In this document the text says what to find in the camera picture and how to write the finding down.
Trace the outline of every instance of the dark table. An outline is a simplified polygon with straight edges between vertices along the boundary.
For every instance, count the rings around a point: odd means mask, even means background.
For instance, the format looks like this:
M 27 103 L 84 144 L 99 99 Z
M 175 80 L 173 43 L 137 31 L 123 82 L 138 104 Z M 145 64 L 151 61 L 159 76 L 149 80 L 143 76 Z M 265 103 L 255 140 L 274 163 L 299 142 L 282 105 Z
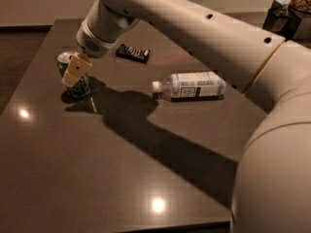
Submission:
M 0 117 L 0 231 L 229 221 L 235 169 L 264 111 L 230 86 L 216 100 L 156 100 L 152 81 L 208 69 L 143 21 L 93 60 L 92 96 L 73 101 L 56 59 L 77 50 L 79 26 L 55 22 Z M 149 62 L 116 58 L 122 43 L 151 50 Z

